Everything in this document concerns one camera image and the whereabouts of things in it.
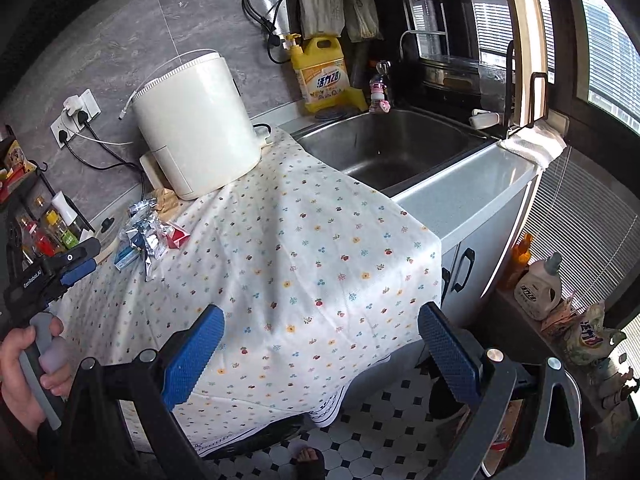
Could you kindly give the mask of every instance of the marble wall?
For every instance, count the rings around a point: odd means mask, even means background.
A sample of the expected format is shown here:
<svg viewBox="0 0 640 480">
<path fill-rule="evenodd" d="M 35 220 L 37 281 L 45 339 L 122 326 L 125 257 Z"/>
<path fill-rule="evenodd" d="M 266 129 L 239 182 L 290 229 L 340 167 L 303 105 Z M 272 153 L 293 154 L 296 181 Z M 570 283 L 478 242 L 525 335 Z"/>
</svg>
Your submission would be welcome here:
<svg viewBox="0 0 640 480">
<path fill-rule="evenodd" d="M 260 30 L 241 0 L 100 0 L 65 28 L 0 103 L 29 158 L 49 165 L 52 185 L 91 218 L 137 181 L 127 168 L 95 171 L 60 150 L 50 124 L 66 97 L 90 88 L 102 109 L 92 123 L 102 140 L 133 142 L 113 149 L 127 160 L 147 150 L 133 113 L 118 114 L 133 89 L 176 54 L 215 48 L 225 57 L 249 115 L 300 98 L 290 66 L 269 61 Z M 94 142 L 72 147 L 95 165 L 113 164 Z"/>
</svg>

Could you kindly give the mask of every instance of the tiled floor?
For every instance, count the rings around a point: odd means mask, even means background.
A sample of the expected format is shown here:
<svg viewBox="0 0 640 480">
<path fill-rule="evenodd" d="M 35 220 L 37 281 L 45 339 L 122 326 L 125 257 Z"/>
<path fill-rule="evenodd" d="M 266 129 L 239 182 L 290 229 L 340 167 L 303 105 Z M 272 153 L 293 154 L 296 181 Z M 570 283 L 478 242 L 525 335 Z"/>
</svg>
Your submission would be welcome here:
<svg viewBox="0 0 640 480">
<path fill-rule="evenodd" d="M 327 428 L 250 456 L 215 460 L 213 467 L 220 480 L 296 480 L 293 457 L 303 447 L 315 447 L 324 456 L 328 480 L 424 478 L 444 453 L 435 434 L 439 421 L 428 413 L 431 383 L 415 368 Z"/>
</svg>

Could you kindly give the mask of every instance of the power socket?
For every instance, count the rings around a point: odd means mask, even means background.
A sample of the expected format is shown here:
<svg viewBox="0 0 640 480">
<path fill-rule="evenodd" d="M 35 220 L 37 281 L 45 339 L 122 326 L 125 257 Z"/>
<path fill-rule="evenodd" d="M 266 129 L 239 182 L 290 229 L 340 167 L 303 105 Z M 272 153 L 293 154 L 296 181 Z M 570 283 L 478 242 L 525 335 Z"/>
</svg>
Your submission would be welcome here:
<svg viewBox="0 0 640 480">
<path fill-rule="evenodd" d="M 94 95 L 89 89 L 82 92 L 80 99 L 82 101 L 82 110 L 84 110 L 89 116 L 88 122 L 91 122 L 100 113 L 100 107 L 98 106 L 98 103 L 95 101 Z M 60 138 L 58 137 L 58 133 L 60 130 L 66 131 L 66 140 L 67 142 L 69 142 L 72 137 L 75 134 L 81 132 L 82 129 L 84 129 L 84 124 L 80 124 L 78 122 L 78 112 L 69 117 L 66 114 L 65 110 L 60 113 L 58 118 L 51 125 L 53 137 L 54 139 L 56 139 L 56 142 L 58 143 L 60 149 L 65 147 L 65 145 L 60 142 Z"/>
</svg>

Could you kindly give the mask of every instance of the human hand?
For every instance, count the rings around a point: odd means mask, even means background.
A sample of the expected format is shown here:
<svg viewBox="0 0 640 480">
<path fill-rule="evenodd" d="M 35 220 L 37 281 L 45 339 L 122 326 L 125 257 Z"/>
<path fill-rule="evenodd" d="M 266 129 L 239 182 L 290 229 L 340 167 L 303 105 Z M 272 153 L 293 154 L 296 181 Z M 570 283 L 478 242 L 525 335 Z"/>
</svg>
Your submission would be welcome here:
<svg viewBox="0 0 640 480">
<path fill-rule="evenodd" d="M 59 336 L 64 327 L 62 322 L 54 317 L 49 325 L 53 337 Z M 27 384 L 20 368 L 20 352 L 28 348 L 36 337 L 33 326 L 28 328 L 14 328 L 0 344 L 0 376 L 2 376 L 1 394 L 4 403 L 14 414 L 14 417 L 29 431 L 36 434 L 40 424 L 46 416 L 42 411 L 31 389 Z M 71 367 L 68 363 L 52 373 L 44 374 L 40 378 L 43 388 L 51 391 L 55 396 L 68 396 L 71 391 Z"/>
</svg>

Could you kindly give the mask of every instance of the tablecloth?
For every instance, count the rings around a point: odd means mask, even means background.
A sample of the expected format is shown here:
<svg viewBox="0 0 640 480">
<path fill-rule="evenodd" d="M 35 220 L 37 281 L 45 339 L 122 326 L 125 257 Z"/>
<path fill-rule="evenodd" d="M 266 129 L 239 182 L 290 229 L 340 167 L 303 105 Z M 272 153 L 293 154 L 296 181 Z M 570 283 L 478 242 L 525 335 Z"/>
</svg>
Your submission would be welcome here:
<svg viewBox="0 0 640 480">
<path fill-rule="evenodd" d="M 78 359 L 128 362 L 159 349 L 209 304 L 225 335 L 174 415 L 200 455 L 296 413 L 331 423 L 349 382 L 419 339 L 440 301 L 440 240 L 388 197 L 304 152 L 274 128 L 251 172 L 191 203 L 191 233 L 156 262 L 111 259 L 58 302 Z M 123 403 L 135 446 L 150 450 Z"/>
</svg>

